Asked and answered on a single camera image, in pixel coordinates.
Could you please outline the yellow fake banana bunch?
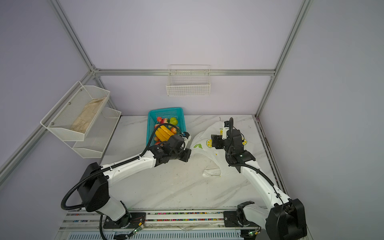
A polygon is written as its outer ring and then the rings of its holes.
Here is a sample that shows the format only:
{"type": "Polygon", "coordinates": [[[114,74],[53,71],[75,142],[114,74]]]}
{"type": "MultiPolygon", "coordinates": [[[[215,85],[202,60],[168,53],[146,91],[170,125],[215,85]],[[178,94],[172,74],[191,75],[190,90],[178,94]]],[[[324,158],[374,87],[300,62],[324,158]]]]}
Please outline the yellow fake banana bunch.
{"type": "Polygon", "coordinates": [[[156,137],[159,139],[161,142],[166,142],[168,141],[171,136],[173,136],[175,133],[172,132],[170,129],[168,129],[166,126],[160,126],[157,128],[155,131],[156,137]]]}

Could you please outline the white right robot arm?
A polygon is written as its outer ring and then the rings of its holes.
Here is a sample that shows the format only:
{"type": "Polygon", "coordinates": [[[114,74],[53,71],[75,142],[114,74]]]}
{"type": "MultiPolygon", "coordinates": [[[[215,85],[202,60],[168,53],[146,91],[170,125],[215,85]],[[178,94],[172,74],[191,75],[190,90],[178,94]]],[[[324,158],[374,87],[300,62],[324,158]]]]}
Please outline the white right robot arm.
{"type": "Polygon", "coordinates": [[[254,186],[266,208],[252,201],[237,208],[237,223],[242,227],[251,224],[266,230],[271,240],[299,240],[308,234],[305,208],[299,199],[291,199],[282,192],[259,168],[255,157],[243,145],[239,130],[228,130],[226,136],[212,135],[212,147],[225,150],[225,159],[254,186]]]}

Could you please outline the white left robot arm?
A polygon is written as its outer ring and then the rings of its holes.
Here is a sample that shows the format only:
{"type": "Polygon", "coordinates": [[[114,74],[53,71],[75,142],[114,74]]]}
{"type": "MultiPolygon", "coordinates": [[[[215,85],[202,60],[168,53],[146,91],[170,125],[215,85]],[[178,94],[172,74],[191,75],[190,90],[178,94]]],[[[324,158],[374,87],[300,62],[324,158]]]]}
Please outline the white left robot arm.
{"type": "Polygon", "coordinates": [[[114,184],[146,169],[166,164],[170,160],[187,162],[191,150],[187,148],[191,136],[187,132],[173,135],[169,140],[147,148],[145,153],[120,162],[99,166],[94,163],[87,167],[82,180],[98,172],[102,173],[86,180],[78,188],[84,208],[87,212],[97,212],[109,217],[114,222],[131,218],[126,206],[112,197],[109,188],[114,184]]]}

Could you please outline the white lemon print plastic bag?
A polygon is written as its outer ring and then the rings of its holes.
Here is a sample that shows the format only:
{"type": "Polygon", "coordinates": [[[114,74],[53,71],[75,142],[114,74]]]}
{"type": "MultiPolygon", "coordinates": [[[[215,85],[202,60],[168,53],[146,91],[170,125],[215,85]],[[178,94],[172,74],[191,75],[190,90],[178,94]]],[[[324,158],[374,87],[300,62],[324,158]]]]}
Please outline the white lemon print plastic bag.
{"type": "Polygon", "coordinates": [[[205,131],[197,134],[191,143],[191,157],[204,157],[208,166],[203,167],[202,176],[204,178],[226,178],[229,180],[241,180],[244,177],[238,173],[236,168],[230,167],[225,159],[225,150],[218,150],[213,147],[211,135],[219,135],[222,139],[224,133],[224,123],[216,122],[209,126],[205,131]]]}

